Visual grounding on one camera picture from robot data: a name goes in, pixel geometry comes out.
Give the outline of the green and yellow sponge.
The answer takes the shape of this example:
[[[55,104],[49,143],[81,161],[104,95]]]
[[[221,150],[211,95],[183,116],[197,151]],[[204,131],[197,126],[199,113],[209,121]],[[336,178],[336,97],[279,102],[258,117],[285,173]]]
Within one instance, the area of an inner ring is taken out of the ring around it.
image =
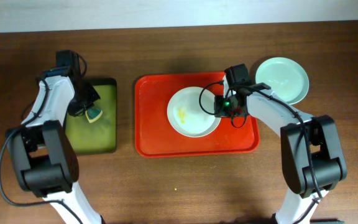
[[[103,111],[99,108],[90,108],[85,111],[86,119],[89,123],[96,122],[103,114]]]

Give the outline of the white plate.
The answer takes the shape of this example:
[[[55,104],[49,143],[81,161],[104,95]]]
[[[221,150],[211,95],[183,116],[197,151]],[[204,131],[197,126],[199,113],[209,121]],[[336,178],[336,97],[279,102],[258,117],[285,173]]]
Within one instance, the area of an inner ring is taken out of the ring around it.
[[[189,138],[211,134],[221,119],[201,109],[199,99],[203,89],[191,86],[177,91],[168,102],[167,118],[172,128]]]

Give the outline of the green plate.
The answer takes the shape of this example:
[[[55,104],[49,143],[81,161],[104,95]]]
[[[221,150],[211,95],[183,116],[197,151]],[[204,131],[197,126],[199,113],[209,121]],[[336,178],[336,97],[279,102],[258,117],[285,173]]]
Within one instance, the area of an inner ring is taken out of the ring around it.
[[[285,57],[273,57],[262,62],[255,73],[255,82],[267,84],[290,105],[302,101],[310,87],[304,68]]]

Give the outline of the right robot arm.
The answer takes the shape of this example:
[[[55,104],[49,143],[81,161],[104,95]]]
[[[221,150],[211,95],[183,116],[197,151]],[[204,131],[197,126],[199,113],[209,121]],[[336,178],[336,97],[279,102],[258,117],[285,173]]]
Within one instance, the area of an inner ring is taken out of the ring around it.
[[[288,190],[273,223],[311,223],[317,206],[347,177],[337,127],[328,115],[304,113],[266,84],[255,84],[244,64],[231,66],[219,81],[224,93],[214,100],[213,115],[252,116],[280,137],[282,173]]]

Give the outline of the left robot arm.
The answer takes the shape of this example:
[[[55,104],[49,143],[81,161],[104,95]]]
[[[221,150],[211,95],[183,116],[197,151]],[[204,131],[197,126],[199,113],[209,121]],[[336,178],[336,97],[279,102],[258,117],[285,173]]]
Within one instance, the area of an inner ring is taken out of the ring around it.
[[[38,77],[39,93],[27,117],[6,131],[2,151],[9,151],[19,186],[32,192],[36,202],[13,202],[3,191],[3,199],[15,207],[50,204],[65,223],[104,223],[85,197],[78,179],[77,156],[65,134],[67,115],[83,116],[100,99],[84,80],[87,64],[72,50],[56,53],[56,66]]]

